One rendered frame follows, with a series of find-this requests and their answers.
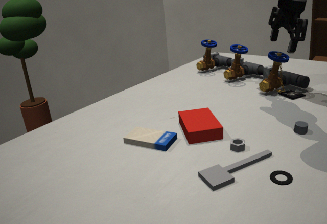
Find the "dark grey hex nut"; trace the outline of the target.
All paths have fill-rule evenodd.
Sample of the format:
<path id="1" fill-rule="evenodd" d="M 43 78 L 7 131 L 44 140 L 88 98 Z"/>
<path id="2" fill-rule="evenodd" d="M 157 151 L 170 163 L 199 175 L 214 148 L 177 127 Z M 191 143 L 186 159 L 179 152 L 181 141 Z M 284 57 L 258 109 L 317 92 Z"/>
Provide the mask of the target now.
<path id="1" fill-rule="evenodd" d="M 235 152 L 245 151 L 245 140 L 240 138 L 231 139 L 230 150 Z"/>

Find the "dark grey short cylinder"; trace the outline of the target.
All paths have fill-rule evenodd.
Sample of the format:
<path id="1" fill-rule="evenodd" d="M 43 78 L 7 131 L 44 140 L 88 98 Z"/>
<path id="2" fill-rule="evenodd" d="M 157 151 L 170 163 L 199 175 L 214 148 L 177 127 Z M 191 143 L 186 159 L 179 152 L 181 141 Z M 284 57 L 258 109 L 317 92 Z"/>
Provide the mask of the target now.
<path id="1" fill-rule="evenodd" d="M 299 134 L 299 135 L 305 135 L 307 134 L 308 131 L 308 123 L 303 122 L 303 121 L 297 121 L 295 122 L 294 126 L 294 132 Z"/>

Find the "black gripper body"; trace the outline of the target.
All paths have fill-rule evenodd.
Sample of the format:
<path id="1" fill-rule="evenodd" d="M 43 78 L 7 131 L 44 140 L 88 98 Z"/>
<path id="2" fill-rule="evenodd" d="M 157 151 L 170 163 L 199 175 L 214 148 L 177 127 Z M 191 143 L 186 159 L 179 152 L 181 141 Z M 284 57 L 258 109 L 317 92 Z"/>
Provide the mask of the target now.
<path id="1" fill-rule="evenodd" d="M 294 1 L 294 0 L 278 0 L 278 15 L 283 14 L 284 18 L 279 22 L 281 27 L 284 27 L 287 30 L 285 24 L 285 17 L 288 17 L 290 20 L 291 29 L 294 29 L 297 24 L 297 18 L 300 18 L 300 15 L 305 10 L 306 2 Z"/>

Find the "black rubber washer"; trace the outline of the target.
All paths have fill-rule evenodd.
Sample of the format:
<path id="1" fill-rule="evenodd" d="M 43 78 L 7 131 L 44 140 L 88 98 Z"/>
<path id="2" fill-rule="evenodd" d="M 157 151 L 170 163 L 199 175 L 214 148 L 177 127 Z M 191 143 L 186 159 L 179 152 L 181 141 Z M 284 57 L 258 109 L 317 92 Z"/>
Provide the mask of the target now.
<path id="1" fill-rule="evenodd" d="M 282 174 L 285 175 L 287 177 L 286 181 L 279 181 L 275 178 L 276 175 L 278 174 Z M 285 171 L 274 171 L 270 174 L 270 179 L 272 180 L 272 182 L 278 184 L 278 185 L 288 185 L 293 181 L 293 177 L 291 174 L 285 172 Z"/>

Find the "red box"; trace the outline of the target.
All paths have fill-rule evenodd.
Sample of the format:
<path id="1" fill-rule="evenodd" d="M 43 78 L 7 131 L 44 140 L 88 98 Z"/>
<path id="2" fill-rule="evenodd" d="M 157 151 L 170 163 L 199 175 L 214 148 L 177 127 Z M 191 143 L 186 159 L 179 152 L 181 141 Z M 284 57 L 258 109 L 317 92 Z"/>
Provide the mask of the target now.
<path id="1" fill-rule="evenodd" d="M 223 139 L 223 126 L 209 108 L 179 111 L 178 115 L 188 144 Z"/>

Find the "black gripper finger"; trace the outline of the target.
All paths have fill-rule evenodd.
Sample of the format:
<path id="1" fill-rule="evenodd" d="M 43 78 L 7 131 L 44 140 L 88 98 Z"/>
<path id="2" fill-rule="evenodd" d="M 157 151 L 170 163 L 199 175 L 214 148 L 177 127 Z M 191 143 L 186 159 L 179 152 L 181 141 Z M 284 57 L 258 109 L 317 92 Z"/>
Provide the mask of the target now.
<path id="1" fill-rule="evenodd" d="M 298 42 L 305 40 L 308 20 L 297 18 L 297 21 L 296 21 L 297 26 L 295 27 L 295 29 L 291 29 L 290 20 L 288 17 L 285 17 L 284 20 L 285 20 L 285 24 L 287 26 L 287 31 L 290 34 L 290 38 L 291 38 L 287 52 L 294 53 L 296 51 Z M 295 33 L 295 37 L 294 37 L 294 33 Z M 301 33 L 301 37 L 300 37 L 300 33 Z"/>
<path id="2" fill-rule="evenodd" d="M 273 7 L 270 15 L 269 25 L 271 25 L 272 28 L 271 36 L 270 36 L 271 41 L 277 41 L 279 28 L 281 27 L 279 22 L 284 18 L 283 14 L 280 14 L 278 16 L 279 9 L 280 9 L 279 7 Z M 275 20 L 273 21 L 274 18 Z"/>

